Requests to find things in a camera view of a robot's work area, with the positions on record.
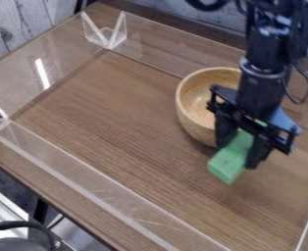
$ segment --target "wooden tabletop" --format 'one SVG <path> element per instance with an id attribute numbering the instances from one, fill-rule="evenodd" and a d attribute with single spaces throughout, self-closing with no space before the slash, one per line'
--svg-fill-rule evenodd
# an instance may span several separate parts
<path id="1" fill-rule="evenodd" d="M 89 12 L 102 13 L 105 22 L 118 13 L 102 4 Z M 240 54 L 215 46 L 208 61 L 236 67 Z M 299 80 L 291 84 L 296 89 Z M 13 120 L 229 249 L 292 250 L 308 219 L 308 129 L 288 158 L 274 152 L 258 170 L 225 186 L 205 168 L 215 150 L 188 137 L 176 120 L 179 81 L 102 51 Z M 284 107 L 308 127 L 308 104 L 296 108 L 284 102 Z M 160 250 L 0 142 L 0 167 L 114 249 Z"/>

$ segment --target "acrylic corner bracket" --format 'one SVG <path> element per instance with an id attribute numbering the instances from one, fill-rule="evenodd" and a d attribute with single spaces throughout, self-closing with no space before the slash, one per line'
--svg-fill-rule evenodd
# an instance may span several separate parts
<path id="1" fill-rule="evenodd" d="M 112 50 L 126 39 L 125 14 L 120 13 L 114 28 L 98 28 L 85 12 L 81 12 L 85 38 L 86 40 L 101 46 L 104 49 Z"/>

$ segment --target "green block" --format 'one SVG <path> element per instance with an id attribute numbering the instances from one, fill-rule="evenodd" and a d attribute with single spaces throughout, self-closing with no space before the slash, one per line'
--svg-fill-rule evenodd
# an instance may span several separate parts
<path id="1" fill-rule="evenodd" d="M 228 144 L 208 161 L 209 172 L 225 183 L 232 184 L 244 171 L 247 151 L 252 145 L 252 135 L 239 130 Z"/>

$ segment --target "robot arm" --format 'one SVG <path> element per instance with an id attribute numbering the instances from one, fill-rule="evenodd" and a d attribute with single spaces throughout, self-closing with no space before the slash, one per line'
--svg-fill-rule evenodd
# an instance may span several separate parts
<path id="1" fill-rule="evenodd" d="M 201 11 L 215 11 L 228 1 L 203 4 L 200 0 L 185 0 Z M 255 169 L 272 149 L 288 154 L 299 127 L 283 113 L 280 101 L 286 95 L 299 104 L 308 93 L 296 100 L 288 93 L 287 83 L 292 67 L 308 75 L 299 59 L 308 55 L 308 0 L 244 0 L 247 52 L 240 59 L 241 77 L 237 90 L 215 84 L 208 110 L 215 113 L 215 142 L 221 148 L 241 128 L 254 135 L 245 167 Z"/>

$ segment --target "wooden bowl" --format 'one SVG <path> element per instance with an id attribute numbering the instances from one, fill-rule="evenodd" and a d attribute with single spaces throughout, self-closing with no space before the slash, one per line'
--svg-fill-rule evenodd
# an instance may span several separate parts
<path id="1" fill-rule="evenodd" d="M 220 84 L 236 88 L 240 78 L 233 68 L 209 68 L 189 74 L 176 89 L 176 112 L 181 126 L 193 139 L 215 146 L 215 115 L 207 110 L 209 86 Z"/>

